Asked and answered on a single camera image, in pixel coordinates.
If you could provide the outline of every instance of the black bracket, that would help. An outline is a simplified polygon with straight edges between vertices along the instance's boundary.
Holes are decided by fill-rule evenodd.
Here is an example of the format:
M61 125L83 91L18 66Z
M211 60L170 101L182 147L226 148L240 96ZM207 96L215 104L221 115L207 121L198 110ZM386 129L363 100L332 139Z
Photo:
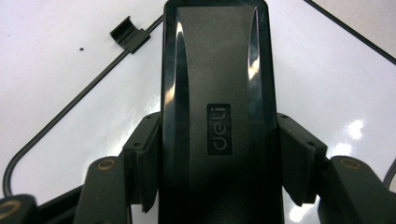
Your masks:
M110 34L123 49L131 53L137 52L150 38L149 33L143 29L138 30L127 17Z

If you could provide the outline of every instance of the black mechanism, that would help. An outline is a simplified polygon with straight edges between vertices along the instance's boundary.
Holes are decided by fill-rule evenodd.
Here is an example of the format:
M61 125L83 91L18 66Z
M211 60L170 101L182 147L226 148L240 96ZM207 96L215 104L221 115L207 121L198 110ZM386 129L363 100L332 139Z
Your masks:
M149 40L149 33L143 29L138 30L127 17L110 34L124 49L135 53Z
M147 212L157 191L161 224L284 223L282 186L298 205L319 196L321 223L396 223L396 198L367 164L327 159L324 143L276 113L263 1L173 0L163 21L161 112L118 157L93 162L82 187L38 207L2 199L0 224L132 223L130 205ZM112 34L129 48L139 32L126 20Z

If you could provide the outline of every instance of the black cable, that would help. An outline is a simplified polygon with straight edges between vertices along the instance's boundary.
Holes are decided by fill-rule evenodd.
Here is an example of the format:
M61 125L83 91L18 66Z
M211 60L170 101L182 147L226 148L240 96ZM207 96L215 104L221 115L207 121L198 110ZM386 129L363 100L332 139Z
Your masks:
M384 178L384 185L387 187L387 189L390 188L390 183L392 183L392 179L394 178L395 175L396 175L396 159L393 162L393 164L390 166Z
M147 32L150 34L161 22L163 21L163 16L158 18L154 23L150 25ZM82 92L80 92L55 118L53 118L35 137L32 138L23 148L21 148L17 154L12 157L11 161L4 172L3 177L3 192L6 197L12 196L11 190L11 177L15 166L21 160L21 158L30 150L35 144L40 141L73 107L84 98L117 64L119 64L127 55L128 50L125 50L120 54L108 67L105 68Z

